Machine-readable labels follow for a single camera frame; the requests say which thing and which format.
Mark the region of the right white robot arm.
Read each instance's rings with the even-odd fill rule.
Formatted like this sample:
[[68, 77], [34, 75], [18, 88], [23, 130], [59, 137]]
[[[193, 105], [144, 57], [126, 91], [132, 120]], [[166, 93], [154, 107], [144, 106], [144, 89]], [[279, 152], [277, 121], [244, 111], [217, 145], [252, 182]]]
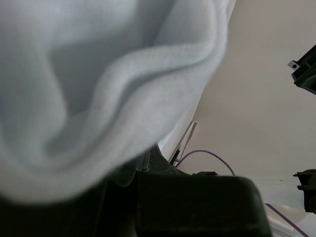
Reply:
[[292, 70], [294, 84], [312, 94], [316, 94], [316, 45], [299, 60], [287, 64]]

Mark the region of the white fabric skirt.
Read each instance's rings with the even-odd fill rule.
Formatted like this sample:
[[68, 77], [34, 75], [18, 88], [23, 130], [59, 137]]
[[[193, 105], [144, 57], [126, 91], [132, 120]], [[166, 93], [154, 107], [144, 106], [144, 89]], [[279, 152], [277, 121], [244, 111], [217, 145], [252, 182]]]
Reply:
[[226, 51], [232, 0], [3, 0], [0, 196], [53, 203], [164, 139]]

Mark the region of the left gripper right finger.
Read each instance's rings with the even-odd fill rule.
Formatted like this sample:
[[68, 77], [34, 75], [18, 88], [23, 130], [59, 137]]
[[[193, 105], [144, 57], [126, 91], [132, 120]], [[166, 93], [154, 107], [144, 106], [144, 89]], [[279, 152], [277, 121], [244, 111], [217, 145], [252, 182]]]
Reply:
[[145, 152], [148, 170], [137, 173], [140, 237], [270, 237], [261, 195], [244, 177], [214, 172], [188, 175], [158, 146]]

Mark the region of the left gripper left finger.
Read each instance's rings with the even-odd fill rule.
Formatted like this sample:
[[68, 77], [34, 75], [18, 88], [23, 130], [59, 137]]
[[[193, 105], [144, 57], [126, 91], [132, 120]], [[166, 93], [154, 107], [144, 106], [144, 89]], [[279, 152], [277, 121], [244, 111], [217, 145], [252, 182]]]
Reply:
[[109, 184], [126, 187], [148, 161], [148, 153], [117, 168], [74, 199], [52, 205], [15, 205], [0, 200], [2, 237], [93, 237]]

